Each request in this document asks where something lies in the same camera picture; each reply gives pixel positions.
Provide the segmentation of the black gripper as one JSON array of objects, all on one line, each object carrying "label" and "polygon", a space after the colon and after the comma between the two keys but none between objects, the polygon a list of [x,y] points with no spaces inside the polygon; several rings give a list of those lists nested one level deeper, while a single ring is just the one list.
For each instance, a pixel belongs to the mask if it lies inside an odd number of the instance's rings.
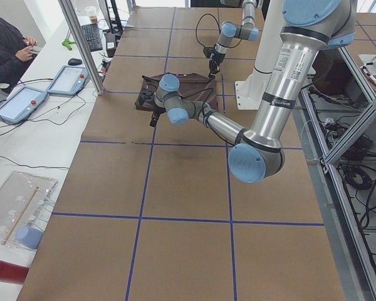
[{"label": "black gripper", "polygon": [[225,58],[225,53],[216,51],[214,47],[204,47],[203,54],[209,59],[209,75],[208,77],[214,77],[214,75],[220,72],[220,64]]},{"label": "black gripper", "polygon": [[150,126],[155,127],[163,113],[163,108],[155,103],[155,92],[148,88],[143,88],[138,96],[138,109],[148,112],[154,112],[151,116]]}]

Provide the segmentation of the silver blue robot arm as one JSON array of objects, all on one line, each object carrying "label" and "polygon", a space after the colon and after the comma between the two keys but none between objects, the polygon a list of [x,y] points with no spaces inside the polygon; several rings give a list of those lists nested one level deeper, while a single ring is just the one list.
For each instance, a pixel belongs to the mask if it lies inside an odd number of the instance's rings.
[{"label": "silver blue robot arm", "polygon": [[162,114],[174,125],[189,119],[201,122],[232,145],[228,166],[242,182],[254,183],[281,170],[285,154],[280,141],[311,65],[322,50],[349,45],[355,36],[356,1],[269,1],[264,26],[255,23],[256,1],[229,1],[243,10],[241,24],[226,21],[212,48],[205,50],[209,74],[214,76],[233,39],[260,39],[257,59],[266,62],[263,86],[257,88],[259,63],[236,96],[255,111],[252,125],[245,128],[214,110],[207,102],[193,101],[179,92],[179,79],[164,74],[151,99],[150,125]]},{"label": "silver blue robot arm", "polygon": [[205,57],[209,59],[209,78],[214,78],[220,71],[220,65],[223,62],[226,52],[231,48],[231,42],[234,38],[239,40],[255,41],[259,34],[259,29],[255,27],[255,10],[258,7],[258,1],[220,1],[221,4],[241,8],[243,18],[241,24],[235,24],[231,21],[225,21],[219,30],[219,37],[213,47],[204,47]]}]

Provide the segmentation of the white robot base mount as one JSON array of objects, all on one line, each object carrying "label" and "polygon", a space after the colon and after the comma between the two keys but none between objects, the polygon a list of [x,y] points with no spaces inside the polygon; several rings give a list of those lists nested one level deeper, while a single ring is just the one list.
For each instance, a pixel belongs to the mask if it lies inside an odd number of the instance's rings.
[{"label": "white robot base mount", "polygon": [[236,102],[240,110],[257,110],[278,59],[282,40],[279,36],[285,20],[283,0],[271,0],[261,32],[252,74],[245,81],[236,81]]}]

